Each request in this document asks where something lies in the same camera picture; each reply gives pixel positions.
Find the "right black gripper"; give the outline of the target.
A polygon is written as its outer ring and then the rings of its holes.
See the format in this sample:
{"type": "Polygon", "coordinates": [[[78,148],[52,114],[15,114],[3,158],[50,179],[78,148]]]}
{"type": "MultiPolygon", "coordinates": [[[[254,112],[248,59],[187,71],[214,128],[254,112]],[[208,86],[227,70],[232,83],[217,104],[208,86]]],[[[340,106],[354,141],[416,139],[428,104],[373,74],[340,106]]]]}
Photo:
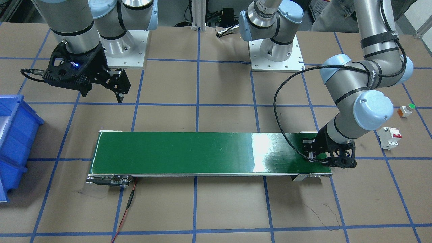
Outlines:
{"type": "Polygon", "coordinates": [[[123,102],[124,95],[129,92],[131,83],[125,69],[118,68],[113,71],[108,67],[102,46],[96,46],[89,51],[80,53],[80,61],[82,61],[81,67],[84,75],[80,79],[84,87],[84,90],[80,91],[82,97],[87,96],[93,84],[100,84],[114,92],[118,103],[123,102]]]}

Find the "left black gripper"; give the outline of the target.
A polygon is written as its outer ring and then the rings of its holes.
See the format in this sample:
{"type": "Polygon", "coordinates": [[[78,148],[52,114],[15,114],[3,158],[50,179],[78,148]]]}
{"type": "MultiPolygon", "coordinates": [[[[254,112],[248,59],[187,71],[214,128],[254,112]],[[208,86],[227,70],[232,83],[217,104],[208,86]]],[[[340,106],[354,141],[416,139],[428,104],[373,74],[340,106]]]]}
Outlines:
{"type": "Polygon", "coordinates": [[[308,154],[310,162],[319,162],[327,167],[355,168],[355,142],[354,138],[346,138],[347,141],[338,143],[330,137],[325,125],[313,138],[302,138],[302,149],[308,154]],[[326,159],[319,160],[318,154],[328,152],[326,159]]]}

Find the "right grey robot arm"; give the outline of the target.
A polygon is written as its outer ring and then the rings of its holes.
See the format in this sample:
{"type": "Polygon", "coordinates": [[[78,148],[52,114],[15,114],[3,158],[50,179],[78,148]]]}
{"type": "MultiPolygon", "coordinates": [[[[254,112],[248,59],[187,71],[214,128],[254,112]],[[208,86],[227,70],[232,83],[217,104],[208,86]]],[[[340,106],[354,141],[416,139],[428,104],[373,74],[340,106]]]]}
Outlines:
{"type": "Polygon", "coordinates": [[[21,69],[21,74],[54,87],[79,91],[83,97],[102,85],[119,103],[130,90],[125,69],[111,69],[107,58],[129,57],[138,50],[131,31],[158,25],[156,0],[34,0],[58,44],[48,66],[21,69]]]}

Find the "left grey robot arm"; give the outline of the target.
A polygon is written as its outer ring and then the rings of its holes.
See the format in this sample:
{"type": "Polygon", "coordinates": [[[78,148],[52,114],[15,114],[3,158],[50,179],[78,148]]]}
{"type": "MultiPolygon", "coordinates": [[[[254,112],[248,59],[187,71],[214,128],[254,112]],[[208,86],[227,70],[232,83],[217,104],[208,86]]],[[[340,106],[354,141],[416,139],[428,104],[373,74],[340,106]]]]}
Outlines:
{"type": "MultiPolygon", "coordinates": [[[[296,153],[328,167],[354,168],[355,140],[379,129],[393,115],[393,103],[378,89],[407,81],[413,63],[393,30],[389,0],[354,1],[363,60],[352,61],[345,54],[330,57],[320,71],[339,113],[323,126],[312,140],[304,140],[296,153]]],[[[303,19],[303,10],[290,0],[255,0],[239,14],[239,31],[245,41],[261,40],[261,55],[283,62],[293,52],[294,37],[303,19]]]]}

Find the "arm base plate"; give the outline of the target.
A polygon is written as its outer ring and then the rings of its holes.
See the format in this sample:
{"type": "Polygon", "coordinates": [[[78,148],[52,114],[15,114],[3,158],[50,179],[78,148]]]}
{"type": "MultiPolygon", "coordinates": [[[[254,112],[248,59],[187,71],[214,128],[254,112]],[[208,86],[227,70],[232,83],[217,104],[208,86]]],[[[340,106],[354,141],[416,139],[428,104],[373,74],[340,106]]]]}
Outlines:
{"type": "Polygon", "coordinates": [[[131,30],[123,37],[108,40],[100,37],[110,68],[142,69],[145,64],[149,31],[131,30]]]}
{"type": "Polygon", "coordinates": [[[295,73],[304,68],[297,36],[286,46],[273,43],[270,39],[253,40],[248,45],[252,71],[295,73]]]}

